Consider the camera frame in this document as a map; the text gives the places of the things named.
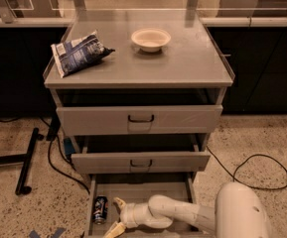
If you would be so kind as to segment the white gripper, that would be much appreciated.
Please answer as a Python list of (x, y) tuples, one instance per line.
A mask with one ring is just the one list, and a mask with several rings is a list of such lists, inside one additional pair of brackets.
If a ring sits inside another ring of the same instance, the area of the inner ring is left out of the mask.
[(136, 228), (145, 225), (150, 211), (147, 203), (126, 203), (119, 197), (114, 197), (120, 212), (121, 222), (115, 221), (103, 235), (103, 238), (117, 238), (123, 234), (126, 228)]

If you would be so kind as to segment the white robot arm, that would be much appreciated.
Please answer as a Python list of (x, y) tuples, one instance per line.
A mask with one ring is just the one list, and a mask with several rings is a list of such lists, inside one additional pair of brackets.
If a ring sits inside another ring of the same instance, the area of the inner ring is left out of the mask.
[(120, 209), (104, 238), (116, 238), (126, 229), (141, 225), (165, 229), (173, 220), (200, 228), (215, 238), (277, 238), (263, 204), (256, 193), (239, 182), (222, 185), (215, 198), (215, 207), (183, 202), (156, 194), (144, 203), (126, 203), (119, 197), (114, 202)]

